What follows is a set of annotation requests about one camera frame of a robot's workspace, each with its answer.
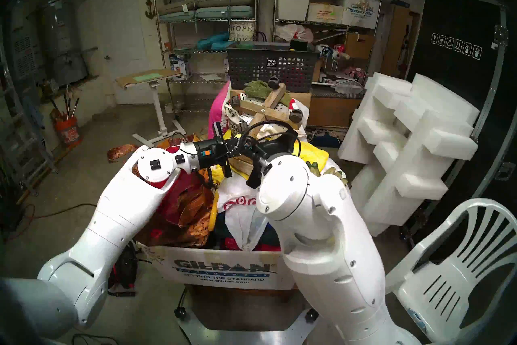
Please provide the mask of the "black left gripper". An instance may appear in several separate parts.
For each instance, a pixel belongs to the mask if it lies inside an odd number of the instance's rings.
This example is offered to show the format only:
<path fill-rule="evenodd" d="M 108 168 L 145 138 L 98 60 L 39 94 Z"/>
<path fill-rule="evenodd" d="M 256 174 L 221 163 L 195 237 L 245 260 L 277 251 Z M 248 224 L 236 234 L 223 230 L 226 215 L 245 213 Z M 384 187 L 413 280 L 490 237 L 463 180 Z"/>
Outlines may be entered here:
<path fill-rule="evenodd" d="M 199 173 L 201 170 L 209 170 L 212 166 L 219 165 L 223 176 L 229 178 L 232 176 L 229 159 L 240 155 L 237 149 L 239 138 L 224 139 L 220 122 L 213 123 L 212 129 L 212 139 L 194 143 L 198 160 L 196 171 Z"/>

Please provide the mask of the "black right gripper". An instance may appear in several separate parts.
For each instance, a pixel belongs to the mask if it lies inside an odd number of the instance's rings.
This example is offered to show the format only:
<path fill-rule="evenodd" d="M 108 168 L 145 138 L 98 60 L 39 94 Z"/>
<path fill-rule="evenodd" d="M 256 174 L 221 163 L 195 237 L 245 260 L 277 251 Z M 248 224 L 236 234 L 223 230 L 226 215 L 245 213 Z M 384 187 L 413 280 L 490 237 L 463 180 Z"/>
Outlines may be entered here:
<path fill-rule="evenodd" d="M 262 182 L 262 169 L 275 157 L 291 155 L 296 142 L 298 142 L 298 133 L 296 132 L 271 134 L 262 139 L 243 135 L 242 155 L 249 158 L 253 165 L 246 181 L 247 186 L 257 189 Z"/>

